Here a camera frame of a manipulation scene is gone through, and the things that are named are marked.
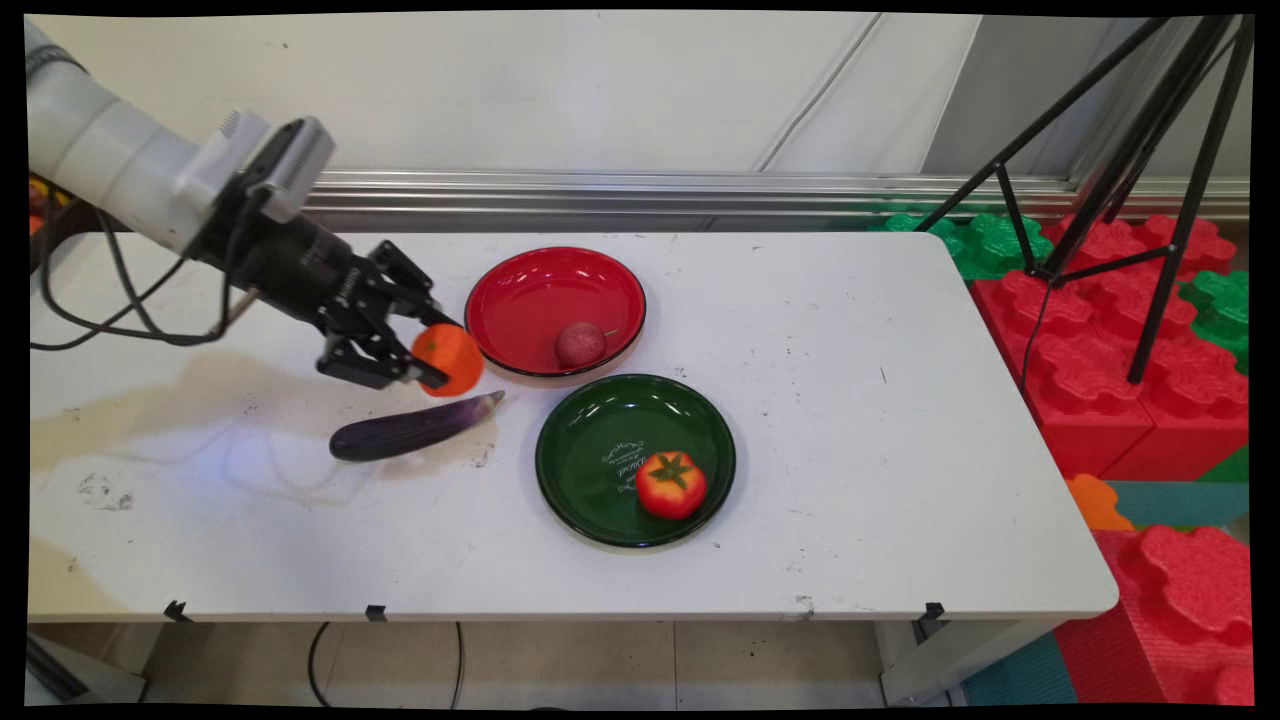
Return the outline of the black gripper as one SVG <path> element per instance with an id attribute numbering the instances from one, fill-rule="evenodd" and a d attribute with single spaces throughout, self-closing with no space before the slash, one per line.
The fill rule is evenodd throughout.
<path id="1" fill-rule="evenodd" d="M 196 258 L 230 286 L 324 336 L 317 372 L 370 389 L 419 382 L 438 389 L 451 375 L 407 350 L 389 318 L 457 325 L 433 297 L 434 281 L 389 240 L 367 255 L 303 213 L 268 215 L 264 187 L 227 192 L 196 236 Z"/>

